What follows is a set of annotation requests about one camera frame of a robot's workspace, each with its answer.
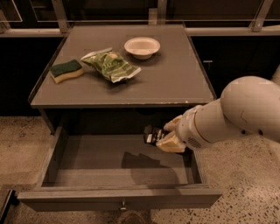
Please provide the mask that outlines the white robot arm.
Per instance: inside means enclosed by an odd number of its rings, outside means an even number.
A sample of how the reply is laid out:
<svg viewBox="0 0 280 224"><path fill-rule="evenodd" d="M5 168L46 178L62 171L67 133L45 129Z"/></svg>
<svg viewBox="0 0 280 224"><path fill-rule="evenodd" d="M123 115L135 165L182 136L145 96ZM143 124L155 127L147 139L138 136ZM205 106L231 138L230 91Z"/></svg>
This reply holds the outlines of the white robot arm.
<svg viewBox="0 0 280 224"><path fill-rule="evenodd" d="M228 83L219 99L188 109L169 121L156 142L166 152L203 149L214 143L257 135L280 142L280 86L258 76Z"/></svg>

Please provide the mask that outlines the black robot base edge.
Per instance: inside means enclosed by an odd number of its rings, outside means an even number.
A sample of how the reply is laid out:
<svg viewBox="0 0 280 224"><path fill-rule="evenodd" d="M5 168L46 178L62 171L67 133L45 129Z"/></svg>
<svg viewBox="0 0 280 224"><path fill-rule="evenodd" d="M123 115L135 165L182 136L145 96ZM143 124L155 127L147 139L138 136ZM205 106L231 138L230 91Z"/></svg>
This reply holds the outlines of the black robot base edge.
<svg viewBox="0 0 280 224"><path fill-rule="evenodd" d="M11 206L17 206L19 199L15 190L8 190L0 208L0 224L4 224Z"/></svg>

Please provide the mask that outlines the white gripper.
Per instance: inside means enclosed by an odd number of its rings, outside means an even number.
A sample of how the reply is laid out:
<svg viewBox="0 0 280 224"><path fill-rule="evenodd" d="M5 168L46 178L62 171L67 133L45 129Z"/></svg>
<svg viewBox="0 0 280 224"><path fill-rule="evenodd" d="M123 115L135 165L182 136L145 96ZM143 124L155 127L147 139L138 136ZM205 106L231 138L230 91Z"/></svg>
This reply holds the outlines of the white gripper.
<svg viewBox="0 0 280 224"><path fill-rule="evenodd" d="M164 130L172 132L157 141L156 146L171 153L184 152L186 147L192 150L207 148L218 141L218 118L216 104L188 109L164 125Z"/></svg>

